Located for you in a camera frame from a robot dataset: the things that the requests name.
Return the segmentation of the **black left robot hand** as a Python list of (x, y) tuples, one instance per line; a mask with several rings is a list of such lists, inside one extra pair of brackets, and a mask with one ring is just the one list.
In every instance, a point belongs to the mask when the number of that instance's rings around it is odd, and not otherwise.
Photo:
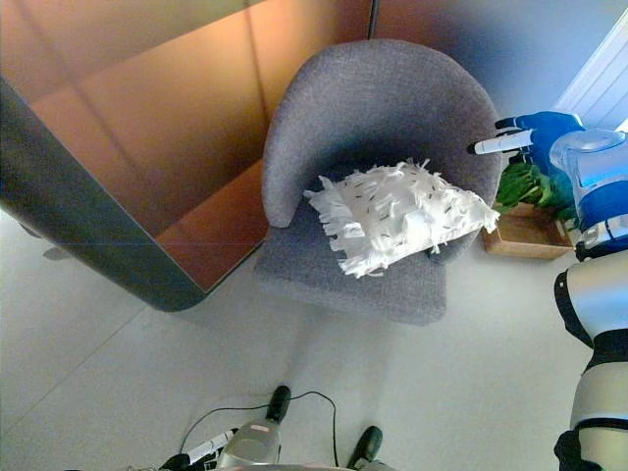
[(217, 467), (221, 452), (234, 437), (238, 428), (228, 429), (226, 432), (202, 443), (188, 452), (181, 452), (171, 456), (160, 470), (213, 470)]

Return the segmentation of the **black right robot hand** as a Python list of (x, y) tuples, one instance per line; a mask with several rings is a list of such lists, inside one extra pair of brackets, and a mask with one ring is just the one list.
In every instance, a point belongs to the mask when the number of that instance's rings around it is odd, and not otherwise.
[(521, 150), (537, 166), (550, 162), (550, 149), (559, 138), (585, 130), (578, 116), (555, 111), (504, 118), (495, 122), (495, 128), (498, 135), (470, 143), (467, 152), (485, 155)]

